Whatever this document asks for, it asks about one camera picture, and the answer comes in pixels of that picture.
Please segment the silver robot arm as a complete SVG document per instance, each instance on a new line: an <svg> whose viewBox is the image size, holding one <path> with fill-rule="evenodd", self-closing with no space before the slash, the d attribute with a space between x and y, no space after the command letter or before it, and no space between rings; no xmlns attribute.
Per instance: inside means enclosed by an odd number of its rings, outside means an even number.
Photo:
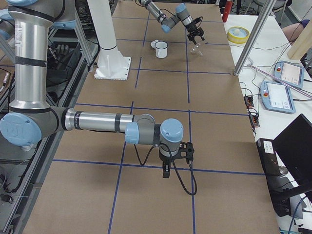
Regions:
<svg viewBox="0 0 312 234"><path fill-rule="evenodd" d="M11 0L8 4L15 22L15 98L0 121L4 138L23 147L73 129L123 133L127 143L158 147L163 177L168 178L183 149L179 120L170 118L156 124L149 114L83 112L46 101L48 32L58 23L75 27L75 2Z"/></svg>
<svg viewBox="0 0 312 234"><path fill-rule="evenodd" d="M167 9L158 8L152 0L139 0L138 2L135 2L137 5L147 9L153 15L161 25L163 32L169 33L179 22L181 22L188 32L187 38L190 42L193 42L194 45L196 45L196 37L200 37L202 41L205 40L204 31L200 27L203 17L197 17L194 19L184 3L180 3L175 8L175 13L172 13Z"/></svg>

